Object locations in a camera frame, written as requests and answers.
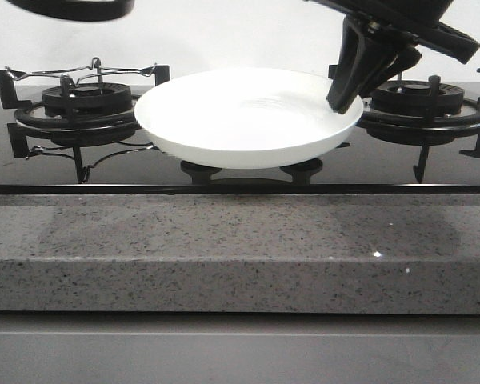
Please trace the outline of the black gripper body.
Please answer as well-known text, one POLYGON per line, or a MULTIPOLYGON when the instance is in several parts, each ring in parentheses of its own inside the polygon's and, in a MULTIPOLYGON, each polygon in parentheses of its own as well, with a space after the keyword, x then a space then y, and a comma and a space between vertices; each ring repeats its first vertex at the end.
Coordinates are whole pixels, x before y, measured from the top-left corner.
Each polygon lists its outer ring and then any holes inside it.
POLYGON ((441 22, 451 1, 331 0, 320 5, 363 16, 408 34, 421 45, 468 63, 480 48, 471 36, 441 22))

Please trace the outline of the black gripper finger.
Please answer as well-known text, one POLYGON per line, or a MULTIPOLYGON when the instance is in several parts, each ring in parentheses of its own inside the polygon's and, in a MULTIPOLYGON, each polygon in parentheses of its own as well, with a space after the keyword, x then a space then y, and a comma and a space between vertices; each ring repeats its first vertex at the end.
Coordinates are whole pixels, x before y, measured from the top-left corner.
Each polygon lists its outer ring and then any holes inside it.
POLYGON ((369 32, 368 23, 347 15, 333 82, 327 95, 330 108, 344 114, 364 86, 388 61, 388 45, 381 35, 369 32))
POLYGON ((421 59, 422 54, 414 47, 406 47, 396 54, 395 58, 384 64, 381 69, 375 71, 375 74, 369 76, 368 80, 361 87, 358 95, 365 98, 372 91, 380 87, 392 77, 402 73, 409 68, 414 67, 421 59))

